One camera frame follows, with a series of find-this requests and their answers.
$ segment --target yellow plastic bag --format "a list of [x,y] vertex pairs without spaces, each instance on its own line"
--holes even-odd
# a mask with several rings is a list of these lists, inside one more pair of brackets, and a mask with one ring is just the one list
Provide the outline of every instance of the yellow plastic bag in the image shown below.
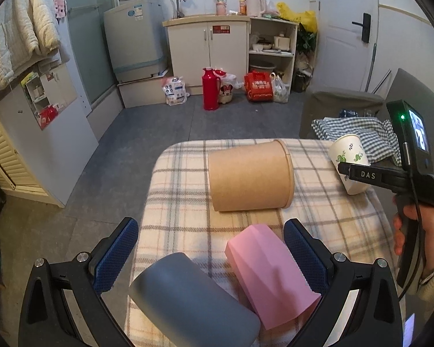
[[276,7],[278,8],[281,18],[287,19],[291,22],[302,23],[308,32],[317,32],[317,18],[315,17],[315,11],[308,10],[303,13],[295,13],[289,8],[287,3],[283,2],[276,4]]

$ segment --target device screen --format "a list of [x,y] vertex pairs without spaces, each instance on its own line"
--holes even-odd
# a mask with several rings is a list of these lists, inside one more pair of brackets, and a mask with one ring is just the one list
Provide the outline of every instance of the device screen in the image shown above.
[[418,147],[424,151],[429,151],[428,138],[426,136],[426,131],[424,130],[424,125],[421,118],[412,110],[409,110],[409,112],[411,125],[413,125],[413,130],[415,131],[415,138]]

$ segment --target blue gripper pad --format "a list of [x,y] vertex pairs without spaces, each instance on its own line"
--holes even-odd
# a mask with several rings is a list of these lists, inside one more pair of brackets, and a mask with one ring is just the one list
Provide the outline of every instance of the blue gripper pad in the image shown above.
[[[137,243],[137,221],[132,218],[125,218],[122,224],[124,224],[124,222],[125,226],[121,231],[116,228],[110,236],[110,238],[112,238],[114,237],[113,235],[118,234],[110,247],[103,247],[104,249],[107,249],[107,252],[95,267],[93,289],[98,295],[101,295],[103,292],[107,292],[112,288],[128,256]],[[105,243],[110,242],[110,238],[107,238]]]
[[283,236],[286,246],[293,255],[312,291],[324,296],[329,288],[327,269],[292,220],[288,220],[285,223]]

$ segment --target human hand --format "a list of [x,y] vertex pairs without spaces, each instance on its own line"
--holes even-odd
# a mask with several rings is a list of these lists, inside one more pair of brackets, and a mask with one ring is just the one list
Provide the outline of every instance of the human hand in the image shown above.
[[[434,207],[420,204],[422,227],[426,232],[424,239],[424,252],[426,254],[426,265],[423,271],[423,277],[426,277],[434,270]],[[406,205],[404,214],[413,220],[418,220],[415,205]],[[405,235],[401,232],[402,220],[396,214],[394,216],[394,251],[396,255],[401,255],[405,243]]]

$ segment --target cardboard cup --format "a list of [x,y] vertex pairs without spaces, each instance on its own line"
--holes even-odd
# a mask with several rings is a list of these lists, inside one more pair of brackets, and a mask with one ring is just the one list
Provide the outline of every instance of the cardboard cup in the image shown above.
[[285,208],[293,201],[291,155],[279,140],[209,154],[215,211]]
[[[331,161],[336,166],[336,171],[338,171],[337,166],[340,162],[370,165],[361,145],[360,137],[356,134],[346,134],[339,137],[331,145],[328,154]],[[362,193],[370,186],[368,184],[359,183],[358,181],[349,180],[347,175],[342,175],[339,171],[338,174],[349,195]]]

